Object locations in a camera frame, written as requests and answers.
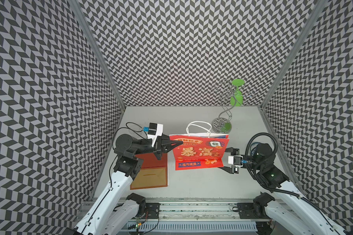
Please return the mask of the plain red paper bag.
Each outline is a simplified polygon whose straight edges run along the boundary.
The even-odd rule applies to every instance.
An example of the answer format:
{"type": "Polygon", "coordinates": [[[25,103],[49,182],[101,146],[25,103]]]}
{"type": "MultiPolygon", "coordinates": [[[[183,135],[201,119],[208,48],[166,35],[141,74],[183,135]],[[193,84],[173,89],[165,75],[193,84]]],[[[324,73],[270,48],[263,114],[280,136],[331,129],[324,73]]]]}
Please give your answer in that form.
{"type": "Polygon", "coordinates": [[[153,153],[138,154],[143,163],[139,173],[130,185],[131,190],[161,188],[168,186],[168,154],[163,153],[160,160],[153,153]]]}

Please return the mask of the red printed paper bag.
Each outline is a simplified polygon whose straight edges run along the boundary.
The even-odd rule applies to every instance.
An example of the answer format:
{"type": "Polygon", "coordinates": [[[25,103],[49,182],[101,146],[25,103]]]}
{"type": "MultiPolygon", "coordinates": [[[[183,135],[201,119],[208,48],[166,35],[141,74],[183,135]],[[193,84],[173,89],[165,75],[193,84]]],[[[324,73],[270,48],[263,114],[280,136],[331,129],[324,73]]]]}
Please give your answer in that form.
{"type": "Polygon", "coordinates": [[[205,121],[193,121],[185,134],[172,134],[170,139],[183,144],[173,149],[176,170],[223,167],[222,158],[228,147],[228,134],[213,133],[212,125],[205,121]]]}

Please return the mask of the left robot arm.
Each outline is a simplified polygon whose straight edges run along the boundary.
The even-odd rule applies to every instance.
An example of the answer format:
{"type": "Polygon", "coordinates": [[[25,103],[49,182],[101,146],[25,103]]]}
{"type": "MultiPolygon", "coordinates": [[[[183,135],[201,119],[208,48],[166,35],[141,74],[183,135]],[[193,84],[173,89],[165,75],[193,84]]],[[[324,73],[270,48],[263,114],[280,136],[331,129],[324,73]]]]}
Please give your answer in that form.
{"type": "Polygon", "coordinates": [[[147,138],[120,135],[115,142],[117,161],[109,171],[109,182],[87,214],[64,235],[116,235],[133,218],[145,213],[146,199],[129,195],[122,206],[117,204],[141,170],[143,160],[137,155],[152,153],[158,160],[164,153],[181,146],[183,141],[171,140],[163,134],[163,125],[150,123],[147,138]]]}

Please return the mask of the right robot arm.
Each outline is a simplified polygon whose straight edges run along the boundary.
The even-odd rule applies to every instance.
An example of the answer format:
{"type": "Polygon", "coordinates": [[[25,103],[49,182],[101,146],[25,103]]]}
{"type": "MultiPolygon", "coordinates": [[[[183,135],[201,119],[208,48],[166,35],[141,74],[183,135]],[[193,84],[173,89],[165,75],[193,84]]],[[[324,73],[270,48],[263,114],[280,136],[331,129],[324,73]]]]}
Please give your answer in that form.
{"type": "Polygon", "coordinates": [[[353,235],[325,215],[309,200],[274,164],[278,143],[269,133],[257,133],[250,138],[245,153],[228,147],[229,173],[244,168],[263,189],[264,193],[253,199],[253,213],[274,220],[293,235],[353,235]]]}

